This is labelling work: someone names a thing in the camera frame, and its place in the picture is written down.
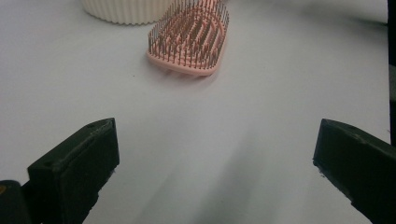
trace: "bristle pad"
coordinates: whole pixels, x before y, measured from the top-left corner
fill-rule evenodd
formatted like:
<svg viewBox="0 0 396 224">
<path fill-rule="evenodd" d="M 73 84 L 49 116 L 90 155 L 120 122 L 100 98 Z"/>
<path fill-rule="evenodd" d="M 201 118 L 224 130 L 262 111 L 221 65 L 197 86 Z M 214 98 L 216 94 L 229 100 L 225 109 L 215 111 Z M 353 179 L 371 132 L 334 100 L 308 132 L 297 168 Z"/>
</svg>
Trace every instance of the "bristle pad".
<svg viewBox="0 0 396 224">
<path fill-rule="evenodd" d="M 229 14 L 221 1 L 176 0 L 148 34 L 148 53 L 196 69 L 218 62 Z"/>
</svg>

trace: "white table surface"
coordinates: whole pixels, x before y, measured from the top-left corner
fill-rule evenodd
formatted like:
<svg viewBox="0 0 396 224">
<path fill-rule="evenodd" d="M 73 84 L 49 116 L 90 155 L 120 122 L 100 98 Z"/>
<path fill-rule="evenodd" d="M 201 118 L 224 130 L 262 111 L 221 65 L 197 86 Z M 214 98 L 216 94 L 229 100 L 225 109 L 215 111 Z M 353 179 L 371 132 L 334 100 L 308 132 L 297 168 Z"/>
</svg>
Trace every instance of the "white table surface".
<svg viewBox="0 0 396 224">
<path fill-rule="evenodd" d="M 0 1 L 0 179 L 114 117 L 120 166 L 84 223 L 370 223 L 312 157 L 321 119 L 389 141 L 386 0 L 229 0 L 219 71 L 146 56 L 151 25 Z"/>
</svg>

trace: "white ribbed container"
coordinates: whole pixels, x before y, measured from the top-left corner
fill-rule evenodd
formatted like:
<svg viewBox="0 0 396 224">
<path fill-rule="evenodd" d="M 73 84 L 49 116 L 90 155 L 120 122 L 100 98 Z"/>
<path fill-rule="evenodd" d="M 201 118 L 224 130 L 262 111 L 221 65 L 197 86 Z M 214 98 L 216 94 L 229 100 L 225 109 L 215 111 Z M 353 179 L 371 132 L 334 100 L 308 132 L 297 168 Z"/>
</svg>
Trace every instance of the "white ribbed container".
<svg viewBox="0 0 396 224">
<path fill-rule="evenodd" d="M 173 0 L 82 0 L 84 9 L 99 19 L 119 24 L 157 21 Z"/>
</svg>

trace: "hairbrush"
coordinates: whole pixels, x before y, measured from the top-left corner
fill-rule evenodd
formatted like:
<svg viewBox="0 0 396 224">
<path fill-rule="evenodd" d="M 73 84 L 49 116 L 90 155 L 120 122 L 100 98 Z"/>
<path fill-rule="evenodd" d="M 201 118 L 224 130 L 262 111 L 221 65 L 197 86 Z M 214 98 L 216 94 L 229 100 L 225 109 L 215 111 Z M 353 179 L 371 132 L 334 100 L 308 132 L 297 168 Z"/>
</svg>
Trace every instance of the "hairbrush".
<svg viewBox="0 0 396 224">
<path fill-rule="evenodd" d="M 176 0 L 148 33 L 148 59 L 209 76 L 219 67 L 230 17 L 221 0 Z"/>
</svg>

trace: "pink hairbrush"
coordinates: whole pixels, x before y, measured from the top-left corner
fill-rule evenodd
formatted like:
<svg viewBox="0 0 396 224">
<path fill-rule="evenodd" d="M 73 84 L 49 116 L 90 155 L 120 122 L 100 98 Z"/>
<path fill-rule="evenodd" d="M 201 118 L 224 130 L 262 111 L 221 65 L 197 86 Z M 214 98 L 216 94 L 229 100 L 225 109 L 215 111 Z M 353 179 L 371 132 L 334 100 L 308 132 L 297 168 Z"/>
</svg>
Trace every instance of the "pink hairbrush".
<svg viewBox="0 0 396 224">
<path fill-rule="evenodd" d="M 176 0 L 148 33 L 148 59 L 180 73 L 209 76 L 219 67 L 229 20 L 221 0 Z"/>
</svg>

